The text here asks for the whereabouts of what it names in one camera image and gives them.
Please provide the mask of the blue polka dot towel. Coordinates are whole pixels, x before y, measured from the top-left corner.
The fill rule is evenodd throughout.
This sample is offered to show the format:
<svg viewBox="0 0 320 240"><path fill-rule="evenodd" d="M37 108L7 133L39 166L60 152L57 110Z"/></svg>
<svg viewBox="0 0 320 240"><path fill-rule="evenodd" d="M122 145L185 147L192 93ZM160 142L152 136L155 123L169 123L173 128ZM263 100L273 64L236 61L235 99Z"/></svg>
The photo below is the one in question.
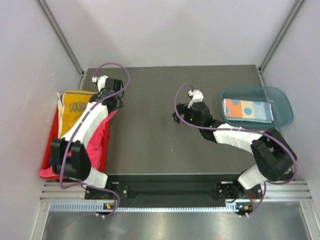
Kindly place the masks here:
<svg viewBox="0 0 320 240"><path fill-rule="evenodd" d="M265 101L224 98L222 112L227 120L271 124L274 121L272 106Z"/></svg>

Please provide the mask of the pink towel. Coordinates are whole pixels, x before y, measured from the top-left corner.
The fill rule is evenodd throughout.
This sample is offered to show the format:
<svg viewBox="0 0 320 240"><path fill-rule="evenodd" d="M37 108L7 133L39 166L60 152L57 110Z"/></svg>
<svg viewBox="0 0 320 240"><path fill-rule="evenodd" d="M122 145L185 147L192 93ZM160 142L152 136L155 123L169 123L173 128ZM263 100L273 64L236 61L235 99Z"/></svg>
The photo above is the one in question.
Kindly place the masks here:
<svg viewBox="0 0 320 240"><path fill-rule="evenodd" d="M93 134L91 140L88 144L88 156L91 160L92 166L99 170L100 172L104 172L106 170L107 165L107 149L108 149L108 141L109 141L109 126L110 120L117 113L117 111L113 111L109 114L109 116L104 120L100 126L97 128L95 133ZM58 136L58 109L55 112L55 116L53 119L51 132L48 138L43 162L41 169L39 170L39 176L42 179L53 179L58 180L59 176L53 173L51 167L51 142Z"/></svg>

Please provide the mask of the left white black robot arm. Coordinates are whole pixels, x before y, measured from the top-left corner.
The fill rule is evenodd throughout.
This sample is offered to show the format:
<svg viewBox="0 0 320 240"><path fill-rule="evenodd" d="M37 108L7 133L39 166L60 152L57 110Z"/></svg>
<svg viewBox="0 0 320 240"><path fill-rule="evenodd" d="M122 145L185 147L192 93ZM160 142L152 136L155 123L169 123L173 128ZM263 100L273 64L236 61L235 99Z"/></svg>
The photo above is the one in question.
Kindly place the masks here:
<svg viewBox="0 0 320 240"><path fill-rule="evenodd" d="M115 93L124 84L122 80L106 75L96 78L94 82L98 92L84 105L84 112L79 119L62 137L51 142L51 166L54 174L60 175L63 172L65 178L96 187L97 194L106 199L113 194L114 187L108 183L105 173L93 167L88 146L100 124L123 107L122 98Z"/></svg>

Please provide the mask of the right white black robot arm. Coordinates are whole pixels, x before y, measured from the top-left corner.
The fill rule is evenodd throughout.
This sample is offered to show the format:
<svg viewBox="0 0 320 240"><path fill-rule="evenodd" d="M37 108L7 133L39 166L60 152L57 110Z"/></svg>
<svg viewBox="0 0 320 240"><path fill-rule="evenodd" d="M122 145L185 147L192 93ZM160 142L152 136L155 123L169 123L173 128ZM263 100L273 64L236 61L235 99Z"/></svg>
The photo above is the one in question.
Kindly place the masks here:
<svg viewBox="0 0 320 240"><path fill-rule="evenodd" d="M254 166L242 172L233 185L233 192L239 198L245 198L258 184L283 181L286 172L297 165L296 154L275 128L257 131L232 127L214 119L202 101L191 107L178 103L174 110L172 116L177 124L197 128L205 140L230 145L253 155Z"/></svg>

